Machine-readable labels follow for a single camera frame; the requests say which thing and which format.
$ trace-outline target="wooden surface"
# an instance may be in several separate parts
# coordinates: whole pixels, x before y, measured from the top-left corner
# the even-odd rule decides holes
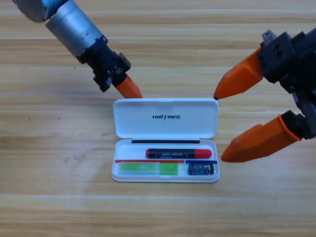
[[[145,97],[212,97],[271,29],[316,27],[315,0],[78,0],[132,62]],[[315,140],[245,164],[220,162],[215,184],[118,183],[113,89],[0,1],[1,237],[314,237]],[[238,134],[289,109],[263,80],[220,103],[219,155]]]

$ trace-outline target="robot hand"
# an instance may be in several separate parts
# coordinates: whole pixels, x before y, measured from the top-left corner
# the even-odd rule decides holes
[[[95,74],[94,80],[105,92],[114,85],[125,98],[142,98],[137,85],[126,74],[130,62],[116,54],[108,40],[73,0],[13,0],[20,11],[46,27],[81,62]]]
[[[219,82],[215,99],[243,93],[265,77],[293,95],[304,115],[288,111],[265,125],[256,125],[235,138],[222,160],[245,162],[269,156],[302,138],[316,136],[316,28],[291,38],[263,35],[261,48],[229,70]]]

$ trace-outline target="red pen cap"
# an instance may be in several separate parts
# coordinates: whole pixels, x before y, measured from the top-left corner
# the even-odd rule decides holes
[[[205,159],[212,156],[212,151],[208,149],[195,149],[195,159]]]

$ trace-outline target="orange fingertip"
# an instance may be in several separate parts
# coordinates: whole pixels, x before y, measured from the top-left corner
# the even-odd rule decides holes
[[[260,48],[225,73],[214,92],[215,99],[243,93],[262,80],[262,69],[257,56],[259,51]]]
[[[225,162],[246,162],[267,157],[296,141],[301,141],[285,126],[281,115],[265,125],[256,125],[236,137],[224,151]]]
[[[126,79],[116,87],[124,98],[143,98],[142,92],[135,82],[126,75]]]

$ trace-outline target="open case lid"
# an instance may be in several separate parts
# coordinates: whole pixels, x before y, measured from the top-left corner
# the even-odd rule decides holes
[[[119,99],[114,103],[121,138],[190,140],[215,136],[218,102],[210,98]]]

